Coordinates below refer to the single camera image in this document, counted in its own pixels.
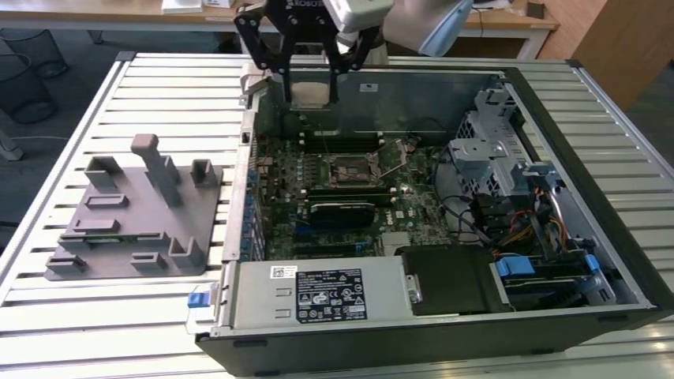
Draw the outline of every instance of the gray plastic holder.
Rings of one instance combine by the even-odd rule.
[[[196,159],[175,167],[152,134],[134,138],[147,167],[119,167],[96,156],[84,174],[91,184],[59,247],[48,280],[194,276],[207,266],[222,168]]]

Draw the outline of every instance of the gray carpet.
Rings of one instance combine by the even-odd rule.
[[[84,115],[119,51],[210,53],[218,42],[206,32],[104,32],[104,44],[92,44],[84,31],[52,31],[71,69],[47,81],[59,105],[58,114],[30,126],[12,123],[0,114],[0,126],[11,137],[68,137]],[[0,43],[0,54],[8,48]],[[674,164],[674,69],[667,67],[645,91],[629,116],[662,155]],[[20,140],[26,156],[19,162],[0,158],[0,221],[19,222],[44,178],[63,150],[66,141]],[[8,243],[12,229],[0,227],[0,246]]]

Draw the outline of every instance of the wastebasket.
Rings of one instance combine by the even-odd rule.
[[[0,29],[0,39],[15,54],[31,58],[32,70],[40,77],[55,77],[68,69],[52,33],[47,29]]]
[[[42,121],[58,109],[43,80],[31,68],[28,56],[0,54],[0,109],[20,124]]]

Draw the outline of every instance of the metal table surface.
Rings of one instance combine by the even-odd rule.
[[[215,54],[138,54],[131,62],[115,62],[0,260],[3,379],[231,377],[200,352],[183,323],[187,293],[219,277],[246,61],[243,56]],[[674,287],[674,170],[585,70],[565,62],[487,59],[393,58],[391,63],[519,67]],[[127,152],[135,133],[162,138],[159,148],[176,165],[208,158],[226,167],[207,272],[182,278],[50,282],[44,264],[84,192],[83,168],[96,155],[112,154],[123,165],[140,164]],[[674,377],[673,321],[670,317],[638,330],[606,334],[553,355],[295,377]]]

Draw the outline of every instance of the green motherboard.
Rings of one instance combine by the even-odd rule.
[[[350,257],[382,256],[381,237],[397,232],[406,233],[413,246],[453,243],[433,186],[442,149],[417,143],[414,138],[383,138],[374,152],[336,153],[330,152],[328,140],[311,149],[300,141],[259,138],[267,261],[342,257],[340,247],[353,249]],[[377,204],[373,223],[314,229],[311,204],[343,201]]]

